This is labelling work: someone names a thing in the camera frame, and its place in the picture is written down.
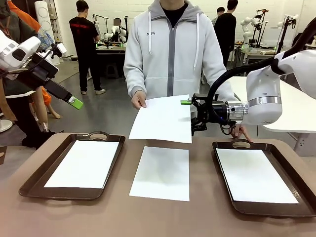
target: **black t-shirt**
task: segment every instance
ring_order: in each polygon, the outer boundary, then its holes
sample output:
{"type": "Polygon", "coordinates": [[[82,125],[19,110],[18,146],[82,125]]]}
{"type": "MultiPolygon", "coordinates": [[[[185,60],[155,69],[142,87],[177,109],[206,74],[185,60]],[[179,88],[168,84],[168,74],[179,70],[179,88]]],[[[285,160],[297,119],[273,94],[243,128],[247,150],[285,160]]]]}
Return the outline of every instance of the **black t-shirt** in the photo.
{"type": "Polygon", "coordinates": [[[169,19],[171,26],[174,27],[177,22],[180,20],[181,16],[183,15],[183,12],[187,9],[188,4],[185,2],[182,8],[179,8],[177,10],[166,10],[163,9],[164,13],[166,14],[166,17],[169,19]]]}
{"type": "Polygon", "coordinates": [[[94,24],[83,17],[75,17],[69,21],[73,33],[76,51],[78,55],[87,55],[95,52],[94,38],[99,33],[94,24]]]}
{"type": "Polygon", "coordinates": [[[235,44],[236,18],[230,13],[224,13],[218,17],[214,29],[222,51],[232,51],[235,44]]]}

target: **hoodie zipper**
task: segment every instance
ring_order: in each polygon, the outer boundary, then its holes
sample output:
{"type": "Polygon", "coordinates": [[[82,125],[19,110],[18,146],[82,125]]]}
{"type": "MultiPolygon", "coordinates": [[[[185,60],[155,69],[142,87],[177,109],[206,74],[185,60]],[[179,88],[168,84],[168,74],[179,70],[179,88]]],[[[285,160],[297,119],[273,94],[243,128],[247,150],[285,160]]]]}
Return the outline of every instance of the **hoodie zipper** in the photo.
{"type": "Polygon", "coordinates": [[[169,59],[168,59],[168,81],[167,81],[167,96],[173,96],[174,85],[174,63],[175,63],[175,45],[176,45],[176,29],[180,22],[187,21],[180,19],[174,27],[171,26],[171,22],[168,18],[167,23],[170,29],[169,33],[169,59]]]}

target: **white hoodie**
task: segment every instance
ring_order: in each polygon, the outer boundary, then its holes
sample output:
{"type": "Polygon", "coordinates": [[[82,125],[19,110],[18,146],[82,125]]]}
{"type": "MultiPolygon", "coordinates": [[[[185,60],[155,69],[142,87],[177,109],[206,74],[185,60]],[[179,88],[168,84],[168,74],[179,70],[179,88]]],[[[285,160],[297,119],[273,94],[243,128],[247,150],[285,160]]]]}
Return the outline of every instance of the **white hoodie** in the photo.
{"type": "MultiPolygon", "coordinates": [[[[138,15],[129,34],[124,73],[128,94],[142,90],[147,99],[199,93],[201,70],[212,85],[225,71],[211,20],[198,6],[188,7],[171,27],[159,0],[138,15]]],[[[219,100],[235,101],[229,82],[219,100]]]]}

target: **hoodie drawstring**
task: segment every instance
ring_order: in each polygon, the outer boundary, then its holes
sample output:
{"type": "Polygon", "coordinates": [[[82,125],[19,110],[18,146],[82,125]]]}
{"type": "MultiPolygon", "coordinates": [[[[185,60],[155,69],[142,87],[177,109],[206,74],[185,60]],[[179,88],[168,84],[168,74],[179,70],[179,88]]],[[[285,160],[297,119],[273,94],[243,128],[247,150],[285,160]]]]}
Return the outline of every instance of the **hoodie drawstring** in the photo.
{"type": "Polygon", "coordinates": [[[149,34],[149,42],[148,42],[148,51],[150,55],[152,55],[152,16],[151,12],[148,13],[148,34],[149,34]]]}
{"type": "Polygon", "coordinates": [[[197,13],[197,52],[196,59],[194,61],[194,70],[196,69],[198,63],[198,51],[199,51],[199,13],[197,13]]]}

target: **sheet of paper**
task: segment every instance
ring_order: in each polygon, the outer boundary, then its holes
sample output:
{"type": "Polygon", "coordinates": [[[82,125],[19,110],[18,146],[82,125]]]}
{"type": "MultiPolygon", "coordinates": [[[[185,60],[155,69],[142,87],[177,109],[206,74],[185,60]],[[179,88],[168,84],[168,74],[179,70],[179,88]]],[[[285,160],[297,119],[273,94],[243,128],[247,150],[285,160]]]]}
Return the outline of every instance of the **sheet of paper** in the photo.
{"type": "Polygon", "coordinates": [[[261,150],[216,149],[233,200],[298,203],[261,150]]]}
{"type": "Polygon", "coordinates": [[[129,195],[190,201],[189,151],[144,147],[129,195]]]}
{"type": "Polygon", "coordinates": [[[118,145],[76,141],[44,187],[103,188],[118,145]]]}
{"type": "Polygon", "coordinates": [[[129,139],[153,139],[192,143],[190,105],[181,105],[189,95],[146,101],[137,114],[129,139]]]}

